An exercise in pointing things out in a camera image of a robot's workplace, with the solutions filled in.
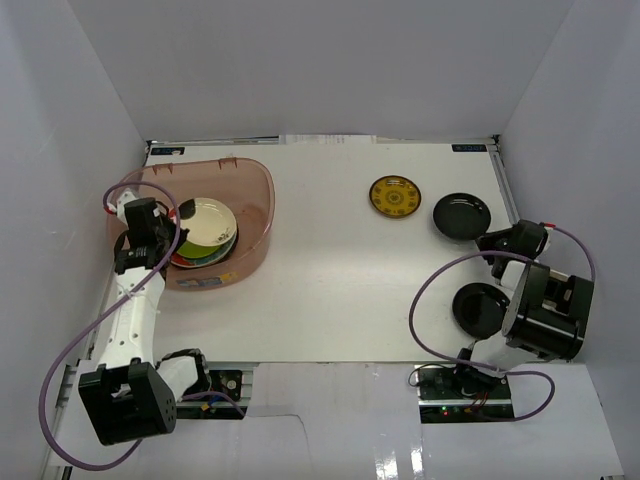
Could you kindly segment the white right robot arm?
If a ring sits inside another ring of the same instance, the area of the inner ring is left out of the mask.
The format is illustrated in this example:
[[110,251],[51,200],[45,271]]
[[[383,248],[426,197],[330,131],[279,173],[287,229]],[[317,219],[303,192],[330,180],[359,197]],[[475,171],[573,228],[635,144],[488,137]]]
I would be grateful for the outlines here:
[[529,261],[484,256],[496,284],[470,283],[454,296],[454,319],[475,340],[458,354],[472,363],[456,366],[451,374],[459,396],[472,399],[491,392],[508,371],[526,362],[571,360],[579,353],[595,279],[566,275],[536,261],[559,230],[520,220],[475,239],[481,251],[514,253]]

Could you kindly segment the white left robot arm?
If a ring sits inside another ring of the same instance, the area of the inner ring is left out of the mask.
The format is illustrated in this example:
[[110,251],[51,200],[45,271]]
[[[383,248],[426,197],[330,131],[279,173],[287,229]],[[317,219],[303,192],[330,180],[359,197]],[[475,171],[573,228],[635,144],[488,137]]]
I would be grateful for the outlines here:
[[114,247],[116,293],[104,352],[94,371],[81,375],[78,390],[101,444],[110,446],[173,432],[177,403],[199,399],[211,374],[199,349],[153,356],[159,300],[166,286],[164,259],[174,240],[184,240],[163,204],[126,190],[116,213],[126,224]]

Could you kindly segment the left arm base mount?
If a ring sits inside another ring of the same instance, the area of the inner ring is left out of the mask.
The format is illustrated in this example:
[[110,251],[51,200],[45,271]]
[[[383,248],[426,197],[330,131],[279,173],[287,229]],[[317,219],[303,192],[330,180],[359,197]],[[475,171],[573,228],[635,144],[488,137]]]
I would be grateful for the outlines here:
[[220,395],[206,394],[177,404],[179,420],[242,420],[252,396],[253,370],[219,369],[210,371],[210,391],[227,395],[234,407]]

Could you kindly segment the pink translucent plastic bin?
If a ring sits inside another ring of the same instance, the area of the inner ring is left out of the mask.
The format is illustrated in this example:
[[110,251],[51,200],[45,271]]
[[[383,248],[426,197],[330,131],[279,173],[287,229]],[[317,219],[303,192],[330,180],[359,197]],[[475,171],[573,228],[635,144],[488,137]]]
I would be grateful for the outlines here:
[[[145,167],[125,177],[112,190],[107,203],[114,203],[125,188],[140,198],[152,197],[163,204],[178,229],[179,205],[192,198],[219,200],[236,217],[237,231],[230,239],[233,243],[222,251],[200,259],[178,255],[179,248],[167,253],[167,288],[221,288],[245,279],[264,261],[275,213],[275,190],[270,172],[258,161],[231,157]],[[115,245],[127,226],[109,214],[107,225]]]

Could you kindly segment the yellow patterned plate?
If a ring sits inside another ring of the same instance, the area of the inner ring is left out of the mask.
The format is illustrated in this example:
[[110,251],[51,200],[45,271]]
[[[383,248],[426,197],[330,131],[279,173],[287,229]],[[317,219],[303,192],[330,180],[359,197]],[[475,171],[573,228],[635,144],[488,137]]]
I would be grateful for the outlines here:
[[372,183],[368,198],[371,206],[381,215],[403,219],[414,214],[421,205],[418,186],[399,175],[383,176]]

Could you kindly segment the cream and black plate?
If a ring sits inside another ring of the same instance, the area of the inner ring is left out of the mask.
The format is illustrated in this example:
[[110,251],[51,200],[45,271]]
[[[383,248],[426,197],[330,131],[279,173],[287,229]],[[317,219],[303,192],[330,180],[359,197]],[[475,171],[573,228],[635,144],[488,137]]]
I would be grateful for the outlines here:
[[178,211],[181,228],[187,230],[187,240],[195,245],[219,246],[236,234],[236,217],[219,200],[192,198],[181,203]]

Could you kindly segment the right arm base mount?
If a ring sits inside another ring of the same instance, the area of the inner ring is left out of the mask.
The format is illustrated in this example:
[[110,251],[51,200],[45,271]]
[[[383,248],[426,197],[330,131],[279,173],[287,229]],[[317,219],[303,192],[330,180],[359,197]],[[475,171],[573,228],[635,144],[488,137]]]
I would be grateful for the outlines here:
[[515,418],[506,379],[489,390],[473,387],[468,393],[459,384],[452,365],[428,363],[416,366],[407,383],[416,392],[422,425],[487,423]]

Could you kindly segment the lime green plate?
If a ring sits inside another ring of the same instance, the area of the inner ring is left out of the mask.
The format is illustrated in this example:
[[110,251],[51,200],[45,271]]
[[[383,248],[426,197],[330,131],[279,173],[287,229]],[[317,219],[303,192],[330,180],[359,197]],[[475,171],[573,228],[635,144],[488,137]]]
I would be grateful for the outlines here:
[[222,251],[224,248],[228,247],[232,243],[233,241],[229,240],[225,243],[222,243],[216,246],[202,246],[190,241],[185,241],[182,244],[182,246],[176,251],[176,253],[184,258],[200,259],[200,258],[204,258],[210,255],[216,254],[217,252]]

